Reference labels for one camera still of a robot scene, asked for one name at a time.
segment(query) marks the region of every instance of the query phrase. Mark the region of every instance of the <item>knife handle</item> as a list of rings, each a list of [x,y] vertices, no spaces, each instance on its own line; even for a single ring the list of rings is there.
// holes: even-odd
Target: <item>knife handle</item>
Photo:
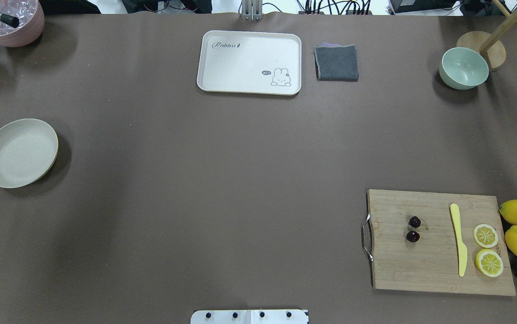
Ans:
[[[450,205],[450,217],[453,219],[454,234],[457,237],[457,242],[463,241],[463,235],[461,234],[461,213],[458,211],[458,205],[452,203]]]

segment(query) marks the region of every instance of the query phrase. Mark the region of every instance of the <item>cutting board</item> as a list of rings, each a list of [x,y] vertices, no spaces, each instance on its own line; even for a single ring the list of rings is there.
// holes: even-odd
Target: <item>cutting board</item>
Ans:
[[[370,189],[367,202],[372,285],[376,289],[516,295],[496,197]],[[463,242],[468,249],[464,277],[458,276],[451,203],[460,208]],[[405,239],[412,229],[408,226],[412,216],[422,221],[417,229],[421,238],[415,243]],[[493,250],[501,256],[505,269],[496,278],[487,277],[475,265],[481,247],[473,238],[473,228],[482,223],[499,235]]]

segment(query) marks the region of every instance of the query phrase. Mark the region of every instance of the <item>plastic knife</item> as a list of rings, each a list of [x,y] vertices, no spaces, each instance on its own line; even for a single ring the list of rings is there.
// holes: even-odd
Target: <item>plastic knife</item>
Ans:
[[[463,277],[467,268],[467,246],[463,243],[461,213],[458,211],[458,205],[456,203],[450,205],[450,217],[453,219],[454,236],[457,238],[458,275]]]

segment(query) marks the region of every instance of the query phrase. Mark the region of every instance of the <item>dark cherry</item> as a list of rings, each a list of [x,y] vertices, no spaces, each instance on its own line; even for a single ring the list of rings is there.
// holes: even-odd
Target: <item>dark cherry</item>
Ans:
[[[411,217],[411,219],[408,221],[408,224],[411,225],[414,228],[417,228],[421,226],[421,220],[417,216]]]
[[[415,232],[414,230],[410,231],[409,233],[407,233],[407,240],[409,242],[416,242],[419,240],[419,238],[421,238],[421,236],[419,235],[419,233]]]

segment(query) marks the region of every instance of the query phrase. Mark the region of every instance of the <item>white tray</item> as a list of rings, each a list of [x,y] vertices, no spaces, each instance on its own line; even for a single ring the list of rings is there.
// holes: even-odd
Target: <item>white tray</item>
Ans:
[[[205,91],[294,95],[302,44],[293,34],[208,31],[196,84]]]

